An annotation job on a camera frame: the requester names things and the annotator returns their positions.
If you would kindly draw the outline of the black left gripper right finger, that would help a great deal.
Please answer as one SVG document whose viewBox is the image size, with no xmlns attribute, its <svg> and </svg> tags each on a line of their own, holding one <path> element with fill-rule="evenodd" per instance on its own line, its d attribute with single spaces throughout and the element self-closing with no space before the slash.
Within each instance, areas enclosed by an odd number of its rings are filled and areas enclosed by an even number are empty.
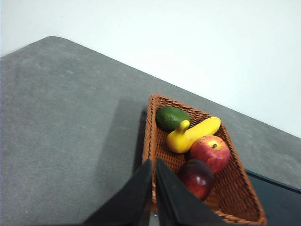
<svg viewBox="0 0 301 226">
<path fill-rule="evenodd" d="M 156 159 L 156 198 L 161 226 L 225 226 L 198 200 L 160 158 Z"/>
</svg>

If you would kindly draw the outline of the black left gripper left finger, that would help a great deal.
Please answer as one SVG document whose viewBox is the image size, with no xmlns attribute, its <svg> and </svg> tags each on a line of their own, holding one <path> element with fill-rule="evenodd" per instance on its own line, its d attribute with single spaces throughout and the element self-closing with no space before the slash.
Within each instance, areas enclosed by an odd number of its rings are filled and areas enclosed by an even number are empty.
<svg viewBox="0 0 301 226">
<path fill-rule="evenodd" d="M 85 226 L 136 226 L 151 198 L 152 162 L 147 159 L 113 197 L 94 212 Z"/>
</svg>

